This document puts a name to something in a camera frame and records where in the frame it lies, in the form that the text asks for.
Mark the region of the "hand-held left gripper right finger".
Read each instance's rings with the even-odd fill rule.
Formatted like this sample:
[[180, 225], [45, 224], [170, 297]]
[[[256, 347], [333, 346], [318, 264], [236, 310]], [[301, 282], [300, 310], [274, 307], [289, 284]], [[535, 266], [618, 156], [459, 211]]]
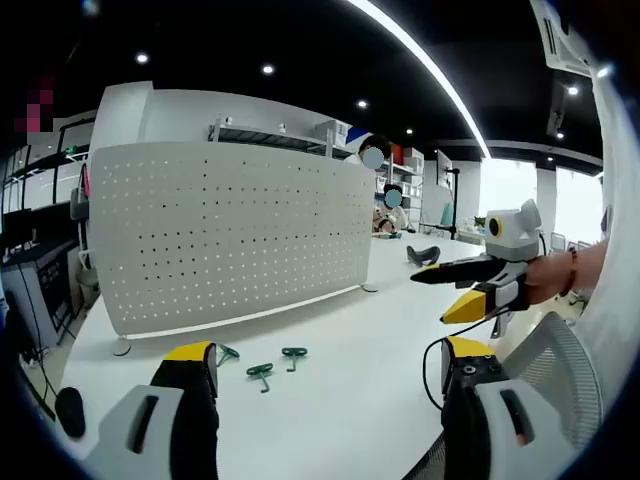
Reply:
[[530, 335], [503, 361], [449, 336], [439, 440], [447, 479], [555, 479], [585, 446], [585, 350]]

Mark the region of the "person's right hand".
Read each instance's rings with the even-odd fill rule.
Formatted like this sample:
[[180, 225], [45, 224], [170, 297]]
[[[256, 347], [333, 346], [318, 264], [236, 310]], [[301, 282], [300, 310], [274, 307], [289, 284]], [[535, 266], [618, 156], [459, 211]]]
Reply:
[[526, 270], [525, 290], [530, 304], [540, 304], [556, 296], [565, 296], [576, 278], [576, 252], [539, 256]]

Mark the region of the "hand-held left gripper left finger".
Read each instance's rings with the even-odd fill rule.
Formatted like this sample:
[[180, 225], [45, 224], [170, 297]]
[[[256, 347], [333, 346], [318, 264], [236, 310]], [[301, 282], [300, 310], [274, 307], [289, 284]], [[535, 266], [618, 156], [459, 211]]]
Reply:
[[217, 479], [216, 344], [176, 347], [103, 417], [82, 461], [94, 479]]

